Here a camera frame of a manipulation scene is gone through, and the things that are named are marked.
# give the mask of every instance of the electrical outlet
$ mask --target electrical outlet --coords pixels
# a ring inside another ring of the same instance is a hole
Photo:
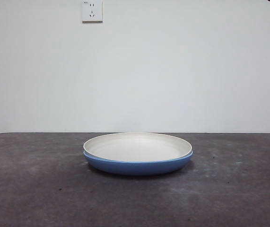
[[[102,0],[82,1],[82,23],[102,21]]]

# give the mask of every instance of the white wall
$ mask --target white wall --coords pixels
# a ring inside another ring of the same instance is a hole
[[[0,0],[0,132],[270,132],[270,2]]]

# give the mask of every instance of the stacked dishes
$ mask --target stacked dishes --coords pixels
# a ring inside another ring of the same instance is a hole
[[[83,145],[93,167],[121,175],[157,175],[180,169],[192,157],[189,142],[156,133],[115,133]]]

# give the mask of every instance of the plate rim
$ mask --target plate rim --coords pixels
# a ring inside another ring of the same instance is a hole
[[[187,144],[190,145],[190,151],[181,156],[181,157],[178,157],[178,158],[173,158],[173,159],[167,159],[167,160],[159,160],[159,161],[142,161],[142,162],[134,162],[134,161],[119,161],[119,160],[112,160],[112,159],[106,159],[106,158],[102,158],[102,157],[98,157],[98,156],[95,156],[93,154],[91,154],[90,152],[88,152],[85,148],[85,145],[93,140],[93,139],[96,139],[96,138],[99,138],[99,137],[103,137],[103,136],[108,136],[108,135],[114,135],[114,134],[155,134],[155,135],[162,135],[162,136],[168,136],[168,137],[174,137],[174,138],[177,138],[179,140],[183,140],[184,142],[186,142]],[[177,161],[177,160],[181,160],[183,158],[188,158],[188,157],[191,157],[193,155],[193,150],[192,150],[192,145],[190,142],[180,138],[180,137],[177,137],[177,136],[171,136],[171,135],[166,135],[166,134],[162,134],[162,133],[153,133],[153,132],[114,132],[114,133],[109,133],[109,134],[105,134],[105,135],[101,135],[101,136],[96,136],[96,137],[93,137],[89,140],[87,140],[84,144],[83,144],[83,155],[86,157],[86,156],[89,156],[89,158],[92,158],[92,159],[95,159],[95,160],[100,160],[100,161],[109,161],[109,162],[115,162],[115,163],[134,163],[134,164],[140,164],[140,163],[163,163],[163,162],[169,162],[169,161]]]

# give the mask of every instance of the blue bowl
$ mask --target blue bowl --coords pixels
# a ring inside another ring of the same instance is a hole
[[[90,155],[86,151],[83,151],[83,155],[91,166],[108,173],[119,175],[158,175],[184,167],[191,159],[193,151],[180,158],[152,162],[114,161]]]

